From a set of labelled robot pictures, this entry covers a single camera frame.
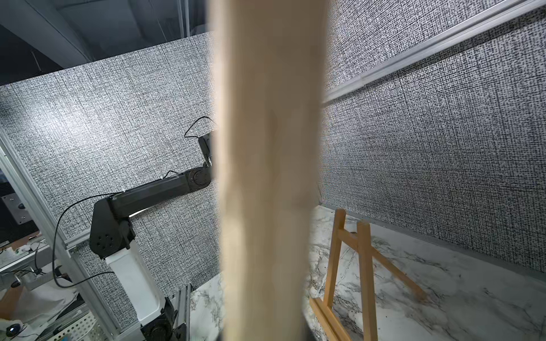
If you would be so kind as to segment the light wooden board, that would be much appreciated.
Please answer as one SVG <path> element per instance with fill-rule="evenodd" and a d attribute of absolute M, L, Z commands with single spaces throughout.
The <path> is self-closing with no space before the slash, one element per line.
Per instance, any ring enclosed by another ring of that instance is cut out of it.
<path fill-rule="evenodd" d="M 328 1 L 212 1 L 224 340 L 304 340 Z"/>

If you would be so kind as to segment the small wooden easel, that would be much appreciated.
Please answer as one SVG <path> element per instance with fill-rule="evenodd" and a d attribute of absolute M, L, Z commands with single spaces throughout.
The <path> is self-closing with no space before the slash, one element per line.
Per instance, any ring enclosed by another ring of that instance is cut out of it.
<path fill-rule="evenodd" d="M 358 273 L 363 308 L 363 339 L 377 340 L 378 321 L 375 299 L 374 260 L 377 260 L 395 278 L 405 284 L 418 301 L 427 300 L 427 294 L 372 245 L 371 224 L 369 222 L 365 220 L 358 221 L 356 231 L 350 232 L 345 229 L 346 216 L 347 212 L 344 209 L 338 208 L 335 210 L 331 248 L 326 272 L 325 293 L 322 298 L 310 298 L 309 303 L 329 340 L 351 339 L 333 310 L 336 279 L 341 259 L 341 247 L 343 244 L 346 244 L 358 256 Z"/>

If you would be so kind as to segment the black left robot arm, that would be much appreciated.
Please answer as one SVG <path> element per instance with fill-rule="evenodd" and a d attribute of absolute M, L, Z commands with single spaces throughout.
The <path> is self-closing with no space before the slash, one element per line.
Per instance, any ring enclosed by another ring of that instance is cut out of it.
<path fill-rule="evenodd" d="M 219 272 L 212 136 L 201 166 L 108 194 L 93 208 L 89 246 L 111 268 L 145 340 L 190 338 L 190 295 Z"/>

